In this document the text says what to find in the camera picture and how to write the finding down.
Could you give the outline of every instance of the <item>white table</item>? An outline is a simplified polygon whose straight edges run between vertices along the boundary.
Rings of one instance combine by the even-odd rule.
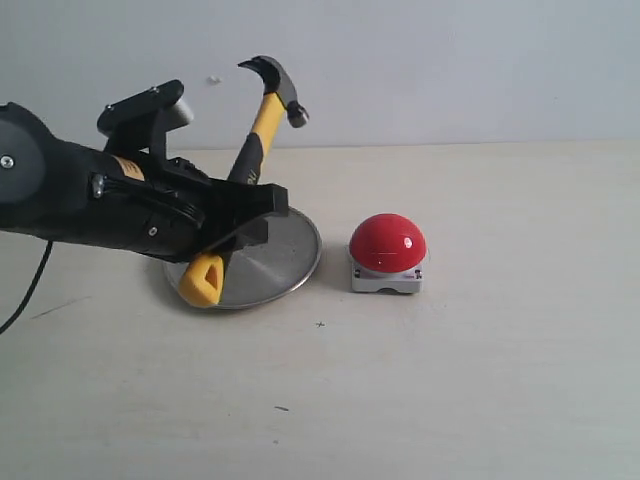
[[[640,478],[640,143],[279,150],[263,180],[325,242],[263,308],[193,313],[145,258],[56,246],[0,337],[1,478]],[[348,291],[382,211],[428,237],[423,294]],[[0,317],[43,247],[0,235]]]

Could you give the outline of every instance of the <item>claw hammer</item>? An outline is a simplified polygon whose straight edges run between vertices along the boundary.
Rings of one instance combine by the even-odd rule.
[[[306,125],[309,115],[298,103],[293,81],[277,60],[260,55],[238,66],[260,75],[264,82],[264,94],[251,132],[247,135],[227,180],[255,185],[260,179],[264,158],[269,153],[284,114],[287,114],[293,128]],[[231,252],[203,252],[197,255],[180,280],[180,294],[196,307],[217,305],[230,260]]]

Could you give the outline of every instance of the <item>metal plate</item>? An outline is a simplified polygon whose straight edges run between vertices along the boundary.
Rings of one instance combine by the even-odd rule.
[[[322,253],[315,225],[300,211],[269,217],[269,242],[234,252],[218,305],[237,310],[276,300],[300,287],[314,272]],[[177,290],[187,265],[165,263],[169,283]]]

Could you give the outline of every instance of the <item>red dome button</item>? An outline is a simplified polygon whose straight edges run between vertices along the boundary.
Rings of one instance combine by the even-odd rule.
[[[381,213],[362,222],[351,237],[349,252],[362,267],[398,273],[418,265],[427,254],[427,242],[408,218]]]

